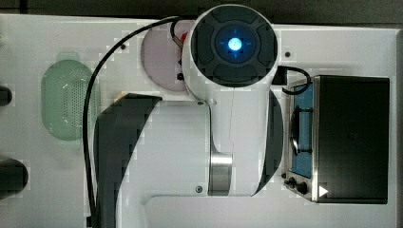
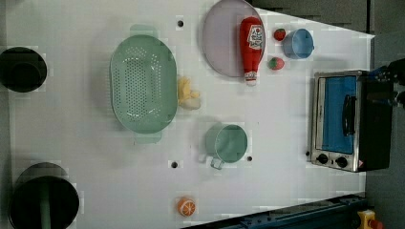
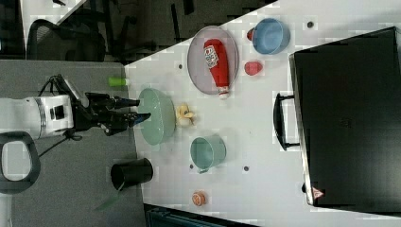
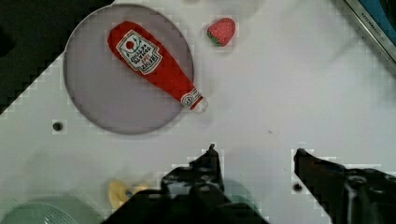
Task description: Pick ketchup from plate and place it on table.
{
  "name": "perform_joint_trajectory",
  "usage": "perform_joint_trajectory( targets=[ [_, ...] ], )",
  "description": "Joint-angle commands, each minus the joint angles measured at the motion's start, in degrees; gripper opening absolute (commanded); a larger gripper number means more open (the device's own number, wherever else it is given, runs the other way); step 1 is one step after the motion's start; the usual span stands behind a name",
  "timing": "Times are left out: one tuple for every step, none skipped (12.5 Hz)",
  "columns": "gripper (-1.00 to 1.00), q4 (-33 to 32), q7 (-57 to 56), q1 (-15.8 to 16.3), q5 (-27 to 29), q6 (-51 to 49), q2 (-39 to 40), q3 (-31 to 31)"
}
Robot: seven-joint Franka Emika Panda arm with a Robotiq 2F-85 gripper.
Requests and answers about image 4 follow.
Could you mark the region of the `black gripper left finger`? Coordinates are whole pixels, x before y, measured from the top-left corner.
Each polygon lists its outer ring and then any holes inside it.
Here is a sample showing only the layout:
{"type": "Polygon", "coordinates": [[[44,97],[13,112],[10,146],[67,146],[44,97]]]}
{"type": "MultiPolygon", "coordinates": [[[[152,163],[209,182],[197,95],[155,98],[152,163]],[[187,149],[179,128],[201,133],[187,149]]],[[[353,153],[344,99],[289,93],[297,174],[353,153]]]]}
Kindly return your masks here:
{"type": "Polygon", "coordinates": [[[165,175],[161,180],[161,191],[172,198],[177,195],[188,195],[194,187],[213,186],[220,192],[224,191],[223,177],[220,168],[219,153],[215,144],[208,150],[190,161],[188,166],[179,166],[165,175]]]}

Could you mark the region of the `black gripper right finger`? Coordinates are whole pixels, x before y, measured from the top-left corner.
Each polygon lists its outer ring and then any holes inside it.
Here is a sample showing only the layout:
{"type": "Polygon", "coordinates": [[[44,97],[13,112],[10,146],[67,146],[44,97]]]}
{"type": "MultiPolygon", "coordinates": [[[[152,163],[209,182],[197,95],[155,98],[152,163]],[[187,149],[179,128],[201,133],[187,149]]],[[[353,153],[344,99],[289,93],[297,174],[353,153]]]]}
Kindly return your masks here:
{"type": "Polygon", "coordinates": [[[294,173],[330,217],[332,224],[396,224],[396,182],[373,168],[351,168],[299,148],[294,173]]]}

